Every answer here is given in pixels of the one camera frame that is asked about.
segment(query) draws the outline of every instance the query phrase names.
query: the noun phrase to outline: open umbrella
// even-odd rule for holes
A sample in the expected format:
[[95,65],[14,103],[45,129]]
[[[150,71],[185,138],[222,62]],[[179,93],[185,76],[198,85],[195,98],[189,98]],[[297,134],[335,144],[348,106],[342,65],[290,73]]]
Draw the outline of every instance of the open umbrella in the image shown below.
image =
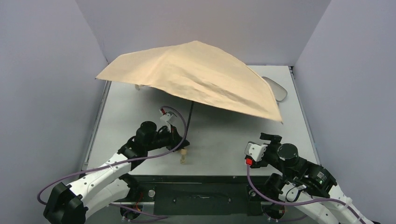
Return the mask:
[[270,85],[234,56],[193,41],[118,56],[96,78],[151,86],[177,97],[281,121]]

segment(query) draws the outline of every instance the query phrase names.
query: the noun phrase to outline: wall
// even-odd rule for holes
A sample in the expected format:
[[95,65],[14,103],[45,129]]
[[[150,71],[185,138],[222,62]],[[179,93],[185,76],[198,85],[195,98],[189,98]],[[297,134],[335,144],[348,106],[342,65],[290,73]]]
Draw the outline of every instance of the wall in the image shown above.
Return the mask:
[[76,0],[109,61],[199,40],[248,64],[294,65],[330,0]]
[[36,194],[81,167],[106,65],[75,1],[1,1],[1,223],[44,223]]
[[368,218],[394,223],[396,1],[332,0],[294,73],[320,161]]

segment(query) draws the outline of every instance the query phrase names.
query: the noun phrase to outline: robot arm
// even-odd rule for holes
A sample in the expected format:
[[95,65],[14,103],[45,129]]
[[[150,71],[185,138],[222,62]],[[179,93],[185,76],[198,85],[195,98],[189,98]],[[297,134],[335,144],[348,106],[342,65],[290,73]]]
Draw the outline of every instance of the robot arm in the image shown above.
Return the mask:
[[351,198],[345,196],[327,169],[299,157],[296,146],[281,144],[278,135],[262,133],[260,139],[270,143],[249,142],[245,149],[246,164],[250,168],[271,165],[282,173],[272,174],[267,180],[265,189],[269,190],[264,192],[265,199],[296,206],[320,224],[378,224],[352,205]]
[[164,113],[161,120],[165,125],[158,131],[154,122],[143,122],[136,135],[99,168],[68,185],[56,185],[44,210],[46,219],[52,224],[83,224],[111,202],[135,193],[137,182],[127,173],[144,161],[141,158],[147,157],[148,151],[162,147],[179,150],[190,144],[170,124],[173,116]]

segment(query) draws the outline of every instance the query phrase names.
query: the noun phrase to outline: umbrella canopy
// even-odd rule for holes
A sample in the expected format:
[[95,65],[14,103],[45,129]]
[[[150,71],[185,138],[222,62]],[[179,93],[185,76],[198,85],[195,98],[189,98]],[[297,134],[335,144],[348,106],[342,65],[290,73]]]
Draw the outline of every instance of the umbrella canopy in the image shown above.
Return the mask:
[[199,41],[120,55],[96,78],[151,86],[202,104],[282,121],[265,80],[234,56]]

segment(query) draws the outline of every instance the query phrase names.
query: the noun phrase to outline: table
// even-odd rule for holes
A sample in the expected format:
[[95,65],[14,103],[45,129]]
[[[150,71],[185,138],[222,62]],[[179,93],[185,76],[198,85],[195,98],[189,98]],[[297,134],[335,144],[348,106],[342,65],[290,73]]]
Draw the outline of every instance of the table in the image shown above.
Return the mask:
[[[299,155],[319,163],[302,111],[293,76],[288,66],[250,66],[260,76],[267,76],[283,86],[288,96],[279,104],[283,124],[268,119],[227,111],[195,103],[187,140],[186,163],[180,164],[179,153],[144,161],[130,172],[133,175],[246,175],[244,150],[248,141],[262,143],[261,132],[278,134],[282,143],[297,146]],[[168,105],[177,109],[187,120],[190,101],[151,87],[136,90],[134,85],[112,82],[107,84],[98,122],[91,139],[86,167],[103,164],[126,141],[135,135],[144,121],[160,127],[159,108]],[[175,122],[180,134],[183,125]],[[165,152],[158,149],[149,155]],[[278,173],[273,167],[254,169],[251,175],[269,176]]]

